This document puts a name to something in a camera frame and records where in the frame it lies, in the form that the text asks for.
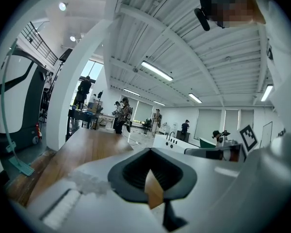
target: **white ceiling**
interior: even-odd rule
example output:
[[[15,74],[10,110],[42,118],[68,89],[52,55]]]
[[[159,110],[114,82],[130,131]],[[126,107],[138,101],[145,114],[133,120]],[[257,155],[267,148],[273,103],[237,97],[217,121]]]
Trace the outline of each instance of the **white ceiling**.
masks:
[[[71,35],[81,38],[104,17],[106,0],[63,0],[46,14],[62,33],[63,46],[75,47]],[[261,92],[272,83],[261,62],[265,37],[256,24],[221,29],[201,27],[194,15],[199,0],[120,0],[120,20],[110,39],[110,85],[130,89],[143,98],[167,106],[270,105],[260,102]],[[94,53],[102,56],[102,47]],[[141,66],[146,60],[174,78],[168,82]]]

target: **light fixture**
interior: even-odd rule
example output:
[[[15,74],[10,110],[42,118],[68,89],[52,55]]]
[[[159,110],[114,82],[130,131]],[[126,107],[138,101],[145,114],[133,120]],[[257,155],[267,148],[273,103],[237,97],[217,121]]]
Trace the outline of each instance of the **light fixture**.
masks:
[[[265,92],[264,92],[264,95],[263,95],[263,97],[262,97],[262,99],[261,99],[262,102],[264,102],[264,101],[267,99],[267,97],[268,97],[268,95],[270,94],[270,92],[272,91],[273,87],[274,87],[273,85],[268,85],[268,86],[266,87],[266,90],[265,90]]]
[[[132,94],[134,94],[134,95],[136,95],[136,96],[140,96],[140,94],[135,93],[135,92],[133,92],[133,91],[129,91],[129,90],[127,90],[127,89],[124,89],[124,91],[127,91],[127,92],[129,92],[129,93],[132,93]]]
[[[198,103],[202,103],[202,101],[199,100],[199,98],[198,98],[197,96],[195,96],[193,93],[190,93],[189,96],[190,96],[192,99],[194,99],[196,102],[198,102]]]
[[[58,7],[59,7],[59,9],[61,11],[65,11],[66,10],[66,4],[64,2],[59,3]]]
[[[156,102],[156,101],[153,101],[154,103],[158,103],[158,104],[160,104],[160,105],[162,105],[162,106],[165,106],[165,104],[163,104],[163,103],[160,103],[160,102]]]
[[[170,77],[168,74],[164,73],[163,71],[159,70],[158,68],[156,68],[155,66],[149,64],[146,61],[142,61],[141,65],[144,66],[145,68],[148,68],[152,72],[155,72],[156,74],[162,76],[163,78],[167,79],[168,81],[172,81],[173,80],[173,78]]]

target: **faucet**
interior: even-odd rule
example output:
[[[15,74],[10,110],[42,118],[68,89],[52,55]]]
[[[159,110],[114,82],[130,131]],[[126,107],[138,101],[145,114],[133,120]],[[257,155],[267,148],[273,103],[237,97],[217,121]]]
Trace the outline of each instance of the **faucet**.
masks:
[[[170,134],[169,134],[169,139],[168,139],[168,141],[170,141],[171,133],[174,133],[174,134],[175,134],[174,131],[171,131]]]

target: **fluorescent light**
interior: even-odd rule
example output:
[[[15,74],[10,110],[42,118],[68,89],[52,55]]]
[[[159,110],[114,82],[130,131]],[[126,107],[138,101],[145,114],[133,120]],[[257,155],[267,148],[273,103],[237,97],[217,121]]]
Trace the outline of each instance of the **fluorescent light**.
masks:
[[[272,91],[272,89],[273,89],[273,85],[268,85],[268,86],[266,87],[266,90],[265,90],[265,92],[264,92],[264,95],[263,95],[263,97],[262,97],[262,99],[261,99],[262,102],[264,102],[264,101],[267,99],[267,97],[268,97],[268,95],[270,94],[270,92]]]
[[[135,93],[135,92],[133,92],[133,91],[129,91],[129,90],[127,90],[127,89],[124,89],[124,91],[130,92],[130,93],[132,93],[132,94],[134,94],[134,95],[136,95],[136,96],[140,96],[140,94]]]
[[[164,73],[163,71],[159,70],[158,68],[156,68],[155,66],[149,64],[146,61],[142,61],[141,65],[144,66],[145,68],[148,68],[152,72],[155,72],[156,74],[162,76],[163,78],[167,79],[168,81],[172,81],[173,80],[173,78],[170,77],[168,74]]]
[[[65,10],[66,10],[66,4],[63,3],[63,2],[61,2],[61,3],[58,5],[58,7],[59,7],[59,9],[60,9],[61,11],[65,11]]]
[[[162,105],[162,106],[165,106],[165,104],[163,104],[163,103],[159,103],[159,102],[156,102],[156,101],[153,101],[154,103],[158,103],[158,104],[160,104],[160,105]]]
[[[202,101],[199,100],[198,97],[195,96],[193,93],[190,93],[189,96],[190,96],[192,99],[194,99],[196,102],[198,102],[198,103],[202,103]]]

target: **metal railing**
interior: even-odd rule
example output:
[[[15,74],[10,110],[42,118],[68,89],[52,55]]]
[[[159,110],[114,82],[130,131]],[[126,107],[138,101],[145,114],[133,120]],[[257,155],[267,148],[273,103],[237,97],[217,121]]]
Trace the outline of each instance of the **metal railing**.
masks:
[[[31,45],[52,65],[58,60],[57,56],[52,52],[48,45],[44,42],[34,25],[30,22],[22,30],[22,35],[29,41]]]

